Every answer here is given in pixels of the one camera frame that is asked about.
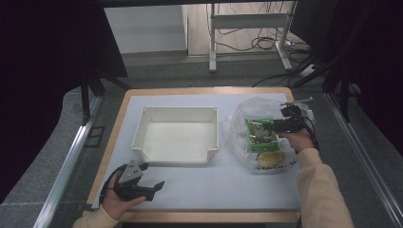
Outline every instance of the beige sleeve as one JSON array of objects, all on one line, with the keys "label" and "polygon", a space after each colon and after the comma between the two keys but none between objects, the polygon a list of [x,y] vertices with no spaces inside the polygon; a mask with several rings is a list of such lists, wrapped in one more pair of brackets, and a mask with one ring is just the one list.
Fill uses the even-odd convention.
[{"label": "beige sleeve", "polygon": [[302,227],[354,227],[335,174],[331,167],[322,163],[319,152],[305,149],[297,157],[301,166],[297,187],[301,197]]},{"label": "beige sleeve", "polygon": [[112,228],[118,222],[118,220],[111,218],[101,205],[100,209],[94,214],[77,219],[73,224],[73,228]]}]

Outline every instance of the metal frame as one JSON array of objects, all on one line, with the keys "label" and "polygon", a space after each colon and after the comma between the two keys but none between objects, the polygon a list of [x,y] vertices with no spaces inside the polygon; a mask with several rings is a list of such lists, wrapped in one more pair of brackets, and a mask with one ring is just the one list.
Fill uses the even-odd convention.
[{"label": "metal frame", "polygon": [[86,136],[88,135],[89,130],[92,127],[95,119],[95,114],[97,113],[101,100],[101,97],[95,97],[93,99],[90,108],[90,118],[86,125],[80,126],[77,135],[73,141],[73,144],[71,145],[71,148],[67,153],[65,162],[63,163],[62,168],[57,175],[56,181],[53,183],[48,198],[45,201],[41,213],[39,214],[38,219],[36,220],[33,227],[49,227],[56,211],[57,205],[59,204],[60,198],[65,191],[70,175],[74,169],[75,163],[77,162],[81,154],[84,143],[86,141]]},{"label": "metal frame", "polygon": [[368,179],[373,185],[375,192],[379,195],[380,200],[391,217],[394,227],[403,227],[403,213],[399,203],[394,197],[391,189],[383,180],[382,176],[380,176],[364,145],[356,135],[353,127],[346,122],[342,114],[338,111],[338,103],[334,94],[325,93],[325,98],[328,100],[338,123],[347,136],[347,139],[349,140],[359,162],[367,174]]},{"label": "metal frame", "polygon": [[287,13],[270,14],[241,14],[241,15],[215,15],[215,4],[211,4],[210,12],[210,72],[217,71],[216,52],[216,29],[259,29],[259,28],[283,28],[279,41],[276,41],[278,55],[285,70],[291,71],[290,60],[288,59],[284,43],[288,30],[293,19],[297,1],[294,1]]}]

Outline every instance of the white wall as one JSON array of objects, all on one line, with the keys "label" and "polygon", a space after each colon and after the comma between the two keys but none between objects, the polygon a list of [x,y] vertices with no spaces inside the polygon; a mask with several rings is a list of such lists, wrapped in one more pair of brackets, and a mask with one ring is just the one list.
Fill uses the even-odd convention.
[{"label": "white wall", "polygon": [[105,9],[121,53],[186,50],[182,6]]}]

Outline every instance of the human arm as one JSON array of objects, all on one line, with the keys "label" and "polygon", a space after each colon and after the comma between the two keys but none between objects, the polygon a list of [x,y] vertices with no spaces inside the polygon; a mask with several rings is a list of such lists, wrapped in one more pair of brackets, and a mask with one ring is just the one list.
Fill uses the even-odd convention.
[{"label": "human arm", "polygon": [[323,164],[305,130],[298,133],[278,133],[297,150],[300,171],[297,187],[301,198],[302,227],[354,227],[344,198],[338,189],[331,167]]},{"label": "human arm", "polygon": [[118,195],[113,191],[113,183],[116,181],[118,175],[119,172],[110,180],[106,189],[104,202],[101,204],[100,209],[90,216],[77,219],[73,224],[73,228],[111,228],[119,222],[125,211],[145,201],[145,197],[130,201],[120,200]]}]

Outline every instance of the black cable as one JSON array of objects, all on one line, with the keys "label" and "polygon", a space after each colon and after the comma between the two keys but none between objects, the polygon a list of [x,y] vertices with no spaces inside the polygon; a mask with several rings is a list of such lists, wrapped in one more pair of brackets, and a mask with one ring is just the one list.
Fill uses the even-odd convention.
[{"label": "black cable", "polygon": [[298,64],[303,63],[303,60],[302,60],[302,61],[299,61],[299,60],[296,60],[296,59],[294,59],[294,58],[292,57],[292,55],[294,55],[294,54],[300,54],[300,53],[309,53],[309,52],[304,52],[304,51],[296,50],[296,52],[291,52],[291,53],[289,53],[289,54],[288,54],[288,58],[289,58],[290,60],[292,60],[293,62],[296,62],[296,63],[298,63]]},{"label": "black cable", "polygon": [[275,28],[276,29],[276,41],[278,40],[278,28]]},{"label": "black cable", "polygon": [[285,80],[291,78],[291,76],[293,76],[293,74],[290,74],[289,76],[287,76],[287,77],[285,77],[285,78],[283,78],[283,79],[271,84],[269,87],[273,87],[274,85],[277,85],[277,84],[281,83],[282,81],[285,81]]},{"label": "black cable", "polygon": [[281,10],[282,10],[282,4],[284,4],[284,2],[281,2],[281,6],[279,7],[279,11],[278,11],[278,12],[281,12]]},{"label": "black cable", "polygon": [[[274,34],[270,29],[275,29],[276,30],[276,34]],[[269,32],[270,32],[270,34],[272,34],[273,36],[278,36],[278,34],[282,34],[282,32],[278,29],[278,28],[270,28],[270,29],[268,29],[269,30]],[[294,44],[298,44],[298,45],[308,45],[308,44],[306,44],[306,43],[301,43],[301,42],[293,42]]]},{"label": "black cable", "polygon": [[294,118],[297,118],[297,120],[302,123],[306,131],[308,131],[309,136],[311,137],[312,144],[315,146],[317,150],[319,150],[319,142],[317,141],[317,135],[314,133],[311,127],[309,127],[309,125],[293,111],[289,111],[288,113],[290,113]]},{"label": "black cable", "polygon": [[234,9],[232,8],[232,3],[229,4],[229,8],[231,8],[231,10],[234,12],[234,14],[237,14]]},{"label": "black cable", "polygon": [[291,39],[291,40],[286,39],[286,41],[290,42],[291,45],[288,45],[287,43],[285,43],[285,44],[284,44],[284,48],[285,48],[285,49],[288,49],[288,50],[291,50],[291,51],[305,52],[305,53],[311,52],[311,51],[308,50],[308,49],[299,49],[299,48],[295,48],[295,47],[292,46],[292,44],[300,44],[300,45],[306,45],[306,46],[308,46],[307,44],[293,42],[292,39]]},{"label": "black cable", "polygon": [[247,48],[247,49],[238,49],[238,48],[236,48],[236,47],[231,47],[231,46],[229,46],[229,45],[222,44],[222,43],[219,43],[219,42],[216,42],[216,44],[217,44],[217,45],[221,45],[221,46],[226,46],[226,47],[228,47],[228,48],[231,48],[231,49],[234,49],[234,50],[237,50],[237,51],[247,51],[247,50],[251,50],[251,49],[255,48],[255,47],[250,47],[250,48]]},{"label": "black cable", "polygon": [[284,49],[288,52],[295,52],[295,53],[310,53],[311,51],[308,49],[298,49],[291,46],[284,44]]},{"label": "black cable", "polygon": [[[266,81],[266,80],[269,80],[269,79],[273,79],[273,78],[277,78],[277,77],[290,76],[290,75],[293,75],[294,73],[295,73],[295,72],[285,73],[285,74],[278,74],[278,75],[272,75],[272,76],[269,76],[269,77],[267,77],[267,78],[260,79],[259,81],[257,81],[256,83],[254,83],[254,84],[252,85],[252,87],[257,86],[258,84],[260,84],[260,83],[263,82],[263,81]],[[280,83],[280,82],[282,82],[282,81],[284,81],[284,79],[281,79],[280,81],[278,81],[278,82],[276,82],[276,83],[270,85],[270,87],[273,86],[273,85],[275,85],[275,84],[277,84],[277,83]]]},{"label": "black cable", "polygon": [[314,134],[316,135],[317,132],[315,131],[314,123],[312,123],[311,119],[309,119],[308,117],[302,117],[302,119],[308,121],[308,122],[311,124],[312,131],[313,131]]},{"label": "black cable", "polygon": [[[313,59],[312,61],[306,62],[306,61],[307,61],[309,58],[311,58],[312,56],[313,56],[312,54],[309,54],[302,62],[300,62],[300,63],[298,64],[298,66],[296,67],[295,71],[297,71],[303,64],[307,64],[306,66],[303,66],[303,67],[301,68],[301,70],[299,71],[299,72],[302,72],[302,71],[305,70],[311,63],[313,63],[313,62],[317,59],[316,56],[314,56],[314,59]],[[288,78],[288,82],[287,82],[286,87],[290,87],[290,83],[291,83],[291,77]]]},{"label": "black cable", "polygon": [[270,8],[272,8],[272,2],[270,2],[270,5],[267,4],[266,12],[270,12]]},{"label": "black cable", "polygon": [[[328,49],[327,47],[329,47],[329,46],[336,46],[336,45],[339,43],[340,39],[342,38],[342,35],[355,23],[355,21],[357,20],[357,18],[358,18],[358,14],[351,16],[351,21],[352,21],[352,23],[347,23],[343,28],[341,28],[341,29],[338,31],[338,33],[337,33],[335,36],[332,37],[332,39],[328,40],[328,41],[327,41],[325,44],[323,44],[322,46],[320,46],[320,47],[318,47],[318,48],[316,48],[316,49],[314,49],[314,50],[310,50],[310,55],[309,55],[309,56],[315,55],[315,56],[316,56],[316,59],[317,59],[317,57],[318,57],[320,54],[325,54],[326,51],[329,51],[329,49]],[[329,63],[326,63],[326,65],[330,65],[334,60],[330,61]],[[289,81],[288,81],[288,83],[287,83],[287,87],[290,87],[290,81],[291,81],[291,77],[289,78]]]},{"label": "black cable", "polygon": [[[258,37],[252,40],[251,46],[252,46],[252,47],[255,47],[255,48],[260,48],[260,49],[264,49],[264,50],[269,50],[269,49],[271,49],[271,48],[275,45],[275,40],[274,40],[273,38],[271,38],[271,37],[268,37],[268,36],[267,36],[267,37],[260,37],[260,34],[261,34],[262,30],[263,30],[263,28],[260,29],[260,31],[259,31],[259,33],[258,33]],[[262,47],[262,46],[259,44],[259,43],[262,42],[262,41],[266,41],[266,42],[271,41],[272,46],[270,46],[270,47]]]},{"label": "black cable", "polygon": [[263,5],[259,8],[258,13],[260,12],[260,10],[266,5],[266,3],[263,3]]},{"label": "black cable", "polygon": [[[218,7],[218,9],[217,9],[217,14],[220,14],[220,3],[219,3],[219,7]],[[219,29],[219,34],[221,34],[221,35],[227,35],[227,34],[230,34],[230,33],[232,33],[232,32],[239,31],[239,30],[242,30],[242,28],[237,28],[237,29],[234,29],[234,30],[231,30],[231,31],[222,33],[221,30]]]}]

